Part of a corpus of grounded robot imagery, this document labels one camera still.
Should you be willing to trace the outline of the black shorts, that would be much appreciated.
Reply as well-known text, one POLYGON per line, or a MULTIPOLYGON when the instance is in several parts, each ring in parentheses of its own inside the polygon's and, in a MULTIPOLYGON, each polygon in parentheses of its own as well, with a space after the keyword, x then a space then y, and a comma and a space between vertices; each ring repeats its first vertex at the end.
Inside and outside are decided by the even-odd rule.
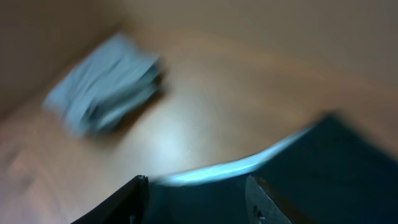
MULTIPOLYGON (((397 162, 336 114, 251 175, 314 223, 397 222, 397 162)), ((144 223, 247 223, 246 179, 152 185, 144 223)))

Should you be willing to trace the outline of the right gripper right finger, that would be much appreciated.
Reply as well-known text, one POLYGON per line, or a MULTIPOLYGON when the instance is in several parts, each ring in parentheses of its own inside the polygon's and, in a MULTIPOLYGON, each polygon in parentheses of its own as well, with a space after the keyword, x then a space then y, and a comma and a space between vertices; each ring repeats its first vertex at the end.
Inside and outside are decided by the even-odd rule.
POLYGON ((253 176, 246 179, 245 199, 250 224, 291 224, 253 176))

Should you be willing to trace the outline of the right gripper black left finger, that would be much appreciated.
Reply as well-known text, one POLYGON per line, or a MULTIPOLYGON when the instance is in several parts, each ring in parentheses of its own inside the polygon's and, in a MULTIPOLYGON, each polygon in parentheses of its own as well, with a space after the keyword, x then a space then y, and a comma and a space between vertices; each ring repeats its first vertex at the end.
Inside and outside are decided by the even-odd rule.
POLYGON ((137 175, 72 224, 140 224, 149 199, 148 177, 137 175))

